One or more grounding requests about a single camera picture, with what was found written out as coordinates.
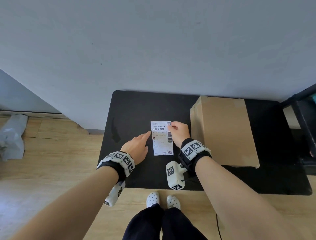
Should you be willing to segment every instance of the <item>black pants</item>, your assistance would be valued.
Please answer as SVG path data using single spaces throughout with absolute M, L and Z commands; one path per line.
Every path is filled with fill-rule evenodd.
M 161 227 L 163 240 L 207 240 L 178 208 L 163 210 L 159 204 L 154 204 L 133 217 L 123 240 L 159 240 Z

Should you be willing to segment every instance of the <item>white shoe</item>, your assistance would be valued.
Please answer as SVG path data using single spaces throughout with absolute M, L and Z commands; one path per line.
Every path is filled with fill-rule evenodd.
M 179 210 L 180 209 L 180 201 L 179 199 L 177 199 L 175 196 L 168 196 L 167 197 L 167 208 L 172 208 L 172 207 L 176 207 Z
M 147 197 L 147 207 L 151 207 L 152 205 L 158 203 L 159 204 L 159 193 L 158 192 L 152 192 Z

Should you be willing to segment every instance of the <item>white wall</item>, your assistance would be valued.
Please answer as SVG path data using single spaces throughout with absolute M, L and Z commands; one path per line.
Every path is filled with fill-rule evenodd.
M 0 68 L 103 129 L 114 90 L 283 100 L 315 83 L 315 0 L 2 0 Z
M 0 69 L 0 110 L 59 113 Z

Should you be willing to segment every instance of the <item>hand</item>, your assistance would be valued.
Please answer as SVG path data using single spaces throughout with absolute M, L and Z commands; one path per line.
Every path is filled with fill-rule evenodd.
M 151 131 L 148 131 L 147 133 L 143 133 L 138 137 L 134 137 L 132 140 L 125 143 L 121 148 L 122 152 L 128 153 L 134 159 L 135 165 L 141 163 L 148 153 L 148 147 L 145 145 L 150 134 Z
M 167 126 L 169 132 L 172 134 L 172 139 L 178 148 L 181 148 L 181 144 L 184 140 L 190 137 L 188 125 L 181 122 L 172 122 L 171 126 Z

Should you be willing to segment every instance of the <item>black table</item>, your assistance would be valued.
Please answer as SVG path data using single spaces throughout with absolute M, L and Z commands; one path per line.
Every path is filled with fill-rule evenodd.
M 190 108 L 199 96 L 114 91 L 107 117 L 99 162 L 133 137 L 145 133 L 151 121 L 179 121 L 190 125 Z M 305 170 L 297 157 L 293 137 L 282 108 L 277 101 L 245 99 L 260 167 L 224 166 L 258 193 L 311 195 Z M 147 141 L 148 154 L 126 179 L 126 187 L 170 189 L 166 164 L 177 161 L 173 156 L 154 156 L 152 139 Z M 184 190 L 203 188 L 195 177 Z

